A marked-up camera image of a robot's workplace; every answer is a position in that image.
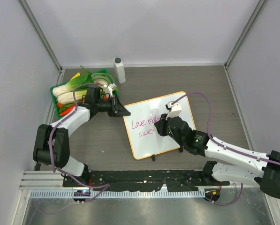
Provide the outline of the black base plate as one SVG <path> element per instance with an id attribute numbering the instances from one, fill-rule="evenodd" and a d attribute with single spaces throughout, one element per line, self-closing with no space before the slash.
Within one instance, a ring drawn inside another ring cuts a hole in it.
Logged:
<path id="1" fill-rule="evenodd" d="M 210 175 L 196 170 L 138 170 L 138 171 L 90 171 L 76 179 L 89 186 L 113 192 L 158 192 L 166 185 L 169 192 L 197 191 L 201 186 L 228 186 L 228 181 L 217 181 Z"/>

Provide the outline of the green onion bundle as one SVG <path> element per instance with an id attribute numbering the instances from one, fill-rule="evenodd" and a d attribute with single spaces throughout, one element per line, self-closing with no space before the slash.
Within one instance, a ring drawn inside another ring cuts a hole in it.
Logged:
<path id="1" fill-rule="evenodd" d="M 104 85 L 104 84 L 110 85 L 110 84 L 114 83 L 113 77 L 107 73 L 98 72 L 98 73 L 92 74 L 91 77 L 95 83 L 100 83 L 102 85 Z"/>

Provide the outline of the orange carrot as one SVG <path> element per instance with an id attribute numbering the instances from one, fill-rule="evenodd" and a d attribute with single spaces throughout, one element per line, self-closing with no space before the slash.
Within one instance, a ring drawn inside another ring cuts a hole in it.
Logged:
<path id="1" fill-rule="evenodd" d="M 75 107 L 74 103 L 69 103 L 69 104 L 61 104 L 57 103 L 57 109 L 58 109 L 58 115 L 60 117 L 67 115 L 69 112 L 72 111 L 72 109 Z"/>

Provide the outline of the green plastic tray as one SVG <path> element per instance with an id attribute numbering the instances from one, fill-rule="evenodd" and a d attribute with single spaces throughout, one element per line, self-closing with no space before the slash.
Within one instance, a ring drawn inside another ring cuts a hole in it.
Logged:
<path id="1" fill-rule="evenodd" d="M 114 83 L 113 77 L 106 69 L 102 69 L 91 73 L 90 71 L 82 68 L 83 72 L 76 73 L 68 82 L 50 88 L 50 93 L 53 100 L 56 116 L 58 119 L 69 114 L 74 108 L 76 100 L 81 102 L 86 94 L 86 86 L 74 89 L 79 85 L 85 83 L 98 83 L 101 88 Z"/>

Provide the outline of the white bottle grey cap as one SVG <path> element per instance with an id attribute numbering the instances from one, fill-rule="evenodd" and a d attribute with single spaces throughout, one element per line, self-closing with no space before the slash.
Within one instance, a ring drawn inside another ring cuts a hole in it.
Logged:
<path id="1" fill-rule="evenodd" d="M 126 76 L 125 76 L 125 68 L 124 64 L 120 57 L 114 58 L 114 71 L 117 76 L 119 84 L 123 84 L 126 82 Z"/>

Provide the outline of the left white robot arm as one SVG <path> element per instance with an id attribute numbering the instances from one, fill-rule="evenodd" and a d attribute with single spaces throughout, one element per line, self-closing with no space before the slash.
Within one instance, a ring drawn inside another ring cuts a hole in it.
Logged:
<path id="1" fill-rule="evenodd" d="M 90 172 L 86 164 L 70 155 L 69 137 L 97 113 L 107 113 L 109 117 L 131 115 L 120 103 L 114 83 L 86 83 L 84 86 L 86 89 L 80 102 L 76 99 L 79 87 L 73 90 L 74 104 L 69 114 L 50 125 L 42 124 L 38 127 L 33 151 L 35 162 L 50 165 L 53 171 L 69 176 L 79 187 L 89 184 Z"/>

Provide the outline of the bok choy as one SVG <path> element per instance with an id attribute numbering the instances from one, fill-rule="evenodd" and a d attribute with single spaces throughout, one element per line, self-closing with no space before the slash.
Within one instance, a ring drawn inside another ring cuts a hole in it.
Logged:
<path id="1" fill-rule="evenodd" d="M 54 87 L 52 89 L 52 94 L 56 98 L 58 103 L 61 103 L 63 105 L 73 103 L 74 102 L 74 96 L 73 96 L 74 89 L 84 83 L 93 83 L 93 81 L 91 79 L 91 75 L 89 73 L 85 73 L 82 75 L 80 75 L 80 73 L 77 73 L 66 84 Z"/>

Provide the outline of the orange framed whiteboard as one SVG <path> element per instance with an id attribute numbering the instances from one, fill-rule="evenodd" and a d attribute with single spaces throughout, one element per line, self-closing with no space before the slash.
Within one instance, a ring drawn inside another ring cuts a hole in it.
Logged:
<path id="1" fill-rule="evenodd" d="M 124 116 L 124 123 L 133 157 L 137 160 L 149 158 L 179 148 L 169 136 L 157 133 L 154 123 L 167 113 L 165 105 L 186 94 L 184 91 L 131 103 L 124 107 L 131 113 Z"/>

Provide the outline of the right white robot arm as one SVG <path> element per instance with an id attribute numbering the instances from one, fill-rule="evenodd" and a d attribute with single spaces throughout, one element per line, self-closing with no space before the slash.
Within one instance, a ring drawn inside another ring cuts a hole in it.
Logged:
<path id="1" fill-rule="evenodd" d="M 180 117 L 167 119 L 166 114 L 154 126 L 160 136 L 169 136 L 181 150 L 230 164 L 207 162 L 201 174 L 206 185 L 233 181 L 259 187 L 265 194 L 280 199 L 280 152 L 267 154 L 228 145 L 211 134 L 191 129 Z"/>

